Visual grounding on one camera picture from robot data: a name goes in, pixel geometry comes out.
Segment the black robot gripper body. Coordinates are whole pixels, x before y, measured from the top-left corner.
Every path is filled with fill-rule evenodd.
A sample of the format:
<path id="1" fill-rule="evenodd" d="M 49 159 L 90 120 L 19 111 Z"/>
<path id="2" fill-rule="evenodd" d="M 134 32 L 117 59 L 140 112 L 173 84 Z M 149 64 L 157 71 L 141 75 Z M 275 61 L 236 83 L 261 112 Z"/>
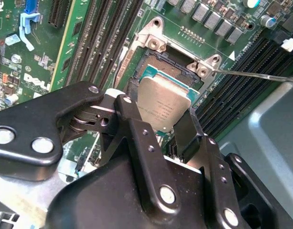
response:
<path id="1" fill-rule="evenodd" d="M 47 229 L 222 229 L 224 216 L 205 204 L 203 176 L 167 159 L 181 210 L 170 221 L 148 217 L 127 156 L 112 160 L 67 185 L 49 206 Z"/>

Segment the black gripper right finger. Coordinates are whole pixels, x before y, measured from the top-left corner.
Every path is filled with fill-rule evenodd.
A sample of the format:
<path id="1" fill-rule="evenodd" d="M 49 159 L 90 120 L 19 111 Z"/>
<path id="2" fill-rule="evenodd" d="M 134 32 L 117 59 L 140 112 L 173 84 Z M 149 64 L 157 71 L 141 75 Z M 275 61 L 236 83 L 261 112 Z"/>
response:
<path id="1" fill-rule="evenodd" d="M 204 209 L 211 229 L 282 229 L 284 209 L 237 154 L 223 156 L 191 109 L 174 125 L 177 152 L 203 175 Z"/>

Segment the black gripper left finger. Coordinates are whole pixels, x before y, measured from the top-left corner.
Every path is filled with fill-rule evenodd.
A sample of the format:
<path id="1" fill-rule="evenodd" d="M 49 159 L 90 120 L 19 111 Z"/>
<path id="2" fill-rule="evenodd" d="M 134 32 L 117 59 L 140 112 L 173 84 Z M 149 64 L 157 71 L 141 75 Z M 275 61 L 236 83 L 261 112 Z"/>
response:
<path id="1" fill-rule="evenodd" d="M 175 216 L 175 182 L 150 124 L 126 95 L 109 98 L 80 82 L 0 111 L 0 174 L 30 181 L 50 178 L 64 143 L 86 130 L 104 134 L 101 167 L 127 156 L 148 216 Z"/>

